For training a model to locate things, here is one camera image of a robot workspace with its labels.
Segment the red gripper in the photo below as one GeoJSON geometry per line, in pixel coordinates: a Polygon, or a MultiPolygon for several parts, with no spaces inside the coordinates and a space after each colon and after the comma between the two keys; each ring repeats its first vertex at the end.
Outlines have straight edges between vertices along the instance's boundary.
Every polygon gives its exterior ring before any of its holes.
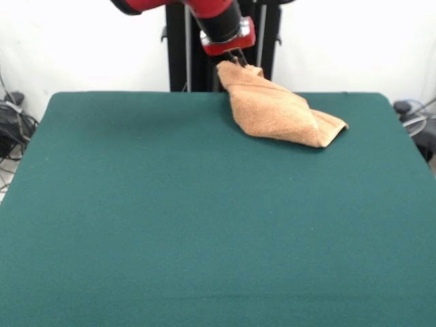
{"type": "MultiPolygon", "coordinates": [[[[200,42],[205,51],[205,53],[210,57],[217,57],[219,55],[224,55],[226,52],[250,48],[255,44],[255,27],[251,17],[242,17],[240,20],[240,27],[238,33],[231,37],[228,41],[224,42],[213,42],[203,30],[200,31],[200,42]]],[[[231,52],[230,53],[231,62],[237,64],[239,62],[241,67],[247,65],[247,60],[244,56],[243,51],[238,50],[237,56],[231,52]]]]}

